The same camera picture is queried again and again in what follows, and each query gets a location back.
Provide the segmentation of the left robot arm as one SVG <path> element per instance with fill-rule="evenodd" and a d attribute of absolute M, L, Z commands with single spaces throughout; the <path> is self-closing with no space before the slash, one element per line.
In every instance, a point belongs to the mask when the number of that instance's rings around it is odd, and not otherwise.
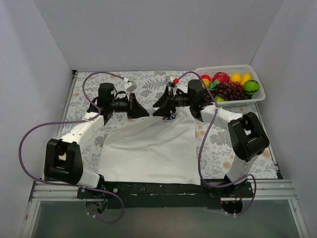
<path fill-rule="evenodd" d="M 47 143 L 44 175 L 46 178 L 72 185 L 88 187 L 94 198 L 105 194 L 105 185 L 100 183 L 101 175 L 84 168 L 81 150 L 90 138 L 111 119 L 113 113 L 126 113 L 129 119 L 149 116 L 149 113 L 137 101 L 135 82 L 124 85 L 125 95 L 119 98 L 112 83 L 102 83 L 83 118 L 69 133 L 60 139 L 51 139 Z"/>

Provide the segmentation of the white t-shirt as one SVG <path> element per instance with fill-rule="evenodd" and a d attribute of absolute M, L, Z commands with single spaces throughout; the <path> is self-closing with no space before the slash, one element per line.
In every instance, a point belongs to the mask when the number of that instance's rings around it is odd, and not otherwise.
<path fill-rule="evenodd" d="M 148 117 L 112 129 L 98 173 L 113 182 L 199 185 L 195 125 L 189 107 L 180 107 L 168 118 Z"/>

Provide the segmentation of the round brooch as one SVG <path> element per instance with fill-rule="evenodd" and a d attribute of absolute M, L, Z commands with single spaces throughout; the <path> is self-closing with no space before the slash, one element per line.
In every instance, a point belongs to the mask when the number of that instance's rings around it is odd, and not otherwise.
<path fill-rule="evenodd" d="M 149 117 L 152 117 L 155 111 L 156 111 L 156 110 L 153 109 L 153 108 L 149 109 L 149 110 L 148 110 Z"/>

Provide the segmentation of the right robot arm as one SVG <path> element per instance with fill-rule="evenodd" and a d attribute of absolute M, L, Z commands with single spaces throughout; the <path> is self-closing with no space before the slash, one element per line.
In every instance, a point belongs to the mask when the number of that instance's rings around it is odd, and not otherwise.
<path fill-rule="evenodd" d="M 205 83 L 190 80 L 183 89 L 177 88 L 177 79 L 168 82 L 162 96 L 154 103 L 153 116 L 170 117 L 178 107 L 189 107 L 193 118 L 216 125 L 229 132 L 234 160 L 223 182 L 212 185 L 203 178 L 210 189 L 220 189 L 230 197 L 242 191 L 242 185 L 249 177 L 250 169 L 264 150 L 269 139 L 255 113 L 239 114 L 227 111 L 205 99 Z"/>

